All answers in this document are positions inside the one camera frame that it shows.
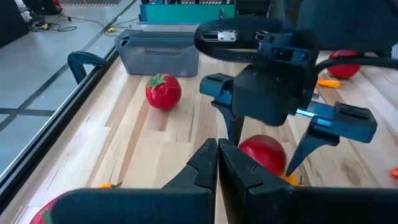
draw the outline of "red tomato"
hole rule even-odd
[[[32,221],[30,221],[30,224],[51,224],[51,222],[46,221],[45,222],[45,216],[50,215],[52,207],[54,207],[55,202],[63,197],[66,193],[59,195],[58,197],[54,198],[52,201],[50,201],[48,204],[46,204],[39,212],[36,213],[36,215],[33,217]]]
[[[174,76],[157,74],[148,81],[145,95],[151,106],[168,111],[180,100],[181,86]]]
[[[334,59],[340,56],[358,56],[359,52],[357,50],[337,50],[332,52],[329,59]],[[327,68],[328,71],[335,77],[338,78],[351,78],[353,77],[359,69],[360,65],[336,65]]]
[[[239,148],[276,176],[285,172],[286,153],[282,145],[266,135],[255,135],[244,140]]]

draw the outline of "teal box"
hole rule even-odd
[[[141,4],[141,21],[156,23],[200,24],[219,18],[224,9],[227,18],[235,16],[234,4]]]

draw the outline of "wooden table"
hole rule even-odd
[[[222,115],[210,105],[212,99],[198,91],[201,78],[216,72],[237,75],[245,66],[201,55],[199,74],[179,79],[182,99],[163,113],[145,99],[149,77],[128,75],[117,59],[1,215],[0,223],[28,223],[48,201],[67,190],[107,182],[123,182],[125,188],[162,187],[205,139],[226,137]],[[319,101],[370,108],[379,124],[373,141],[361,144],[342,138],[338,147],[323,146],[311,154],[297,172],[306,185],[397,187],[389,176],[389,170],[398,166],[397,72],[364,67],[343,83],[338,90],[318,88]],[[308,122],[308,118],[289,116],[283,126],[271,128],[246,118],[242,139],[270,135],[290,157]],[[216,222],[226,223],[221,194]]]

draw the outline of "gray floor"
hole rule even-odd
[[[65,7],[65,15],[87,15],[105,26],[115,19],[118,23],[136,18],[141,2],[130,6],[132,2],[123,0],[114,7]],[[68,54],[84,50],[103,57],[113,45],[114,37],[103,35],[99,24],[74,19],[59,23],[78,28],[30,32],[0,49],[0,173],[75,89],[70,70],[60,70]]]

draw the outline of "red object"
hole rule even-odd
[[[285,172],[286,153],[282,145],[266,135],[255,135],[244,140],[239,148],[276,176]]]
[[[329,56],[329,59],[334,59],[340,56],[358,56],[359,52],[357,50],[337,50],[332,52]],[[336,65],[327,68],[328,71],[335,77],[338,78],[351,78],[353,77],[359,69],[361,69],[360,65]]]
[[[145,95],[151,106],[168,111],[180,101],[181,86],[174,76],[157,74],[148,81]]]
[[[51,224],[51,222],[44,221],[45,213],[48,212],[47,215],[49,215],[52,207],[54,207],[55,202],[59,198],[63,197],[66,193],[59,195],[58,197],[56,197],[52,201],[50,201],[48,204],[46,204],[39,212],[36,213],[36,215],[33,217],[32,221],[30,221],[30,224]]]
[[[391,177],[398,179],[398,167],[393,168],[391,170],[390,174],[391,174]]]

